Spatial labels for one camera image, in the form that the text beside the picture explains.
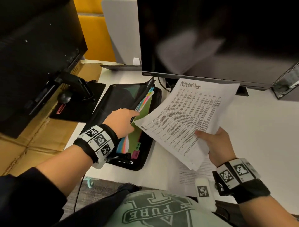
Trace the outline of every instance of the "black mouse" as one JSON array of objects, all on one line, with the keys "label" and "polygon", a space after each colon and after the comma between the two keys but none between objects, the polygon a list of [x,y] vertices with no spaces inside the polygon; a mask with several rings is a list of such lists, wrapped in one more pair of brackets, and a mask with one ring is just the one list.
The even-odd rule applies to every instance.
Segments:
[{"label": "black mouse", "polygon": [[70,91],[63,91],[57,97],[58,103],[66,104],[71,100],[73,93]]}]

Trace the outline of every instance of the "hand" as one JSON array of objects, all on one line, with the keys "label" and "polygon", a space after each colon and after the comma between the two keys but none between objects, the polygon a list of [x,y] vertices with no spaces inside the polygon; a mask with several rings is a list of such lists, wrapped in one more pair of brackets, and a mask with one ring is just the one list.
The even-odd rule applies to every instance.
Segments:
[{"label": "hand", "polygon": [[204,131],[195,131],[195,135],[207,142],[210,160],[216,167],[237,158],[229,135],[223,128],[219,127],[215,135]]},{"label": "hand", "polygon": [[108,125],[120,139],[134,131],[134,127],[131,125],[130,121],[132,117],[138,115],[139,113],[134,110],[118,109],[112,111],[112,113],[104,120],[103,124]]}]

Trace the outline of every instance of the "black monitor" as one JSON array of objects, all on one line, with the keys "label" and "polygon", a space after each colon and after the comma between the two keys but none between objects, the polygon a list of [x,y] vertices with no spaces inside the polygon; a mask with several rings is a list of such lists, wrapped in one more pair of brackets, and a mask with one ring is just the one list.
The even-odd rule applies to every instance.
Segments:
[{"label": "black monitor", "polygon": [[143,75],[266,90],[299,62],[298,2],[137,2]]},{"label": "black monitor", "polygon": [[[0,132],[16,138],[74,81],[68,73],[87,46],[72,0],[3,1],[0,18]],[[92,96],[84,84],[77,90]]]}]

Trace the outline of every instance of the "white desk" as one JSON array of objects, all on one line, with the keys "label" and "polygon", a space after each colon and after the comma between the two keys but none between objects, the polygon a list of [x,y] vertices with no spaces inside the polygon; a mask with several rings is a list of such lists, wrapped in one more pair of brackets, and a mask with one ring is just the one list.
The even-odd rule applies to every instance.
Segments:
[{"label": "white desk", "polygon": [[[111,84],[142,83],[150,78],[141,72],[112,72],[103,68],[99,83],[106,84],[104,95]],[[155,85],[161,88],[158,81]],[[161,90],[163,101],[168,93]],[[299,102],[278,101],[270,90],[248,89],[248,93],[249,97],[235,96],[221,126],[229,133],[237,157],[250,161],[271,195],[288,212],[299,214]],[[83,127],[83,123],[78,124],[66,147]],[[100,170],[90,168],[86,176],[167,190],[173,168],[175,157],[154,142],[141,170],[130,171],[106,163]]]}]

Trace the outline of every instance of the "pink tab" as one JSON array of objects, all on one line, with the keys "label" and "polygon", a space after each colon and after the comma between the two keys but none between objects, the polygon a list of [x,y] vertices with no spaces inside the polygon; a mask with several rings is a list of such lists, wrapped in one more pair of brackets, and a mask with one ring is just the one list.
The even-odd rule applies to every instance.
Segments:
[{"label": "pink tab", "polygon": [[140,151],[133,151],[131,159],[137,159]]}]

